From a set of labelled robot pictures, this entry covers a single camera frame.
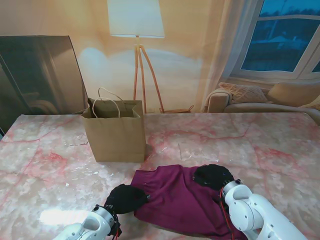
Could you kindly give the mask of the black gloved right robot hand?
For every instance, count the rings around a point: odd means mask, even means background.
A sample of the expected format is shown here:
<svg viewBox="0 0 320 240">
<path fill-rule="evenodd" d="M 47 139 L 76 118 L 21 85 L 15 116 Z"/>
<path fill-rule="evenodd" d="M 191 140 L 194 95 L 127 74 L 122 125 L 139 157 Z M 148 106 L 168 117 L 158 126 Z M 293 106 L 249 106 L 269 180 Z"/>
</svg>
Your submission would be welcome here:
<svg viewBox="0 0 320 240">
<path fill-rule="evenodd" d="M 218 191 L 235 179 L 226 167 L 209 164 L 199 166 L 193 174 L 193 180 L 200 186 Z"/>
</svg>

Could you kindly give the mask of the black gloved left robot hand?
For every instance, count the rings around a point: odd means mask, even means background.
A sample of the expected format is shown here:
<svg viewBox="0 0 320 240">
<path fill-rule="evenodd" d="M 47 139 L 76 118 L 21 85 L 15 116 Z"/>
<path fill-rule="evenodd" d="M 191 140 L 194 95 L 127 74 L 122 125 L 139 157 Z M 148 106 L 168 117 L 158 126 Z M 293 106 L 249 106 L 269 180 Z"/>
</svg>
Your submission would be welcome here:
<svg viewBox="0 0 320 240">
<path fill-rule="evenodd" d="M 120 184 L 109 194 L 104 204 L 117 215 L 134 212 L 149 200 L 150 196 L 142 189 L 131 185 Z"/>
</svg>

